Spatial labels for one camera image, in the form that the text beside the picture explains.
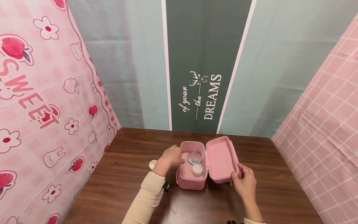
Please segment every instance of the dark green stripe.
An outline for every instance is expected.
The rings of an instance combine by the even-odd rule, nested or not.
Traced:
[[[166,0],[173,130],[216,132],[250,5],[251,0]],[[200,84],[198,115],[199,85],[189,86],[190,71],[207,77]]]

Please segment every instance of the pink case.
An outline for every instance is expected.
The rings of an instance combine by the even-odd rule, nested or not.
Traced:
[[[180,148],[183,151],[182,158],[185,163],[178,167],[176,183],[182,189],[202,190],[205,186],[208,173],[217,184],[230,182],[231,173],[235,171],[241,178],[241,170],[237,166],[239,160],[227,136],[216,138],[206,143],[206,148],[201,142],[185,141]],[[203,174],[196,177],[192,174],[192,165],[188,162],[189,152],[198,152],[202,156]]]

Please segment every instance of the brown table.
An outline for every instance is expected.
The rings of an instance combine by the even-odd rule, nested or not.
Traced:
[[[222,135],[122,128],[63,224],[121,223],[140,184],[150,171],[148,164],[173,144],[199,141],[204,144]],[[239,161],[254,170],[257,203],[268,224],[322,224],[322,220],[268,138],[228,135]],[[175,184],[173,168],[166,180],[172,183],[154,211],[151,224],[220,224],[242,222],[245,211],[228,184],[207,179],[202,191],[183,190]]]

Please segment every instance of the box lid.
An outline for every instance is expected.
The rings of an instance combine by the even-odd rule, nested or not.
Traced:
[[[231,181],[231,173],[241,178],[238,158],[231,140],[227,136],[215,138],[206,143],[205,160],[210,178],[216,183]]]

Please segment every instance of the fabric backdrop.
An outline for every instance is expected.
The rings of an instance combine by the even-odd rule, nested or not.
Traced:
[[[63,0],[0,4],[0,223],[58,224],[120,128]]]
[[[358,16],[272,140],[326,224],[358,223]]]
[[[76,0],[69,5],[123,126],[272,137],[354,18],[358,1],[253,2],[254,7],[251,0]],[[243,27],[248,30],[234,73]],[[180,72],[176,61],[183,65]],[[209,79],[223,76],[213,113],[219,121],[208,126],[208,89],[200,90],[200,122],[195,123],[199,89],[189,86],[190,71]],[[183,97],[178,81],[190,94],[192,108],[186,113],[195,111],[195,117],[178,115],[184,113],[178,111]]]

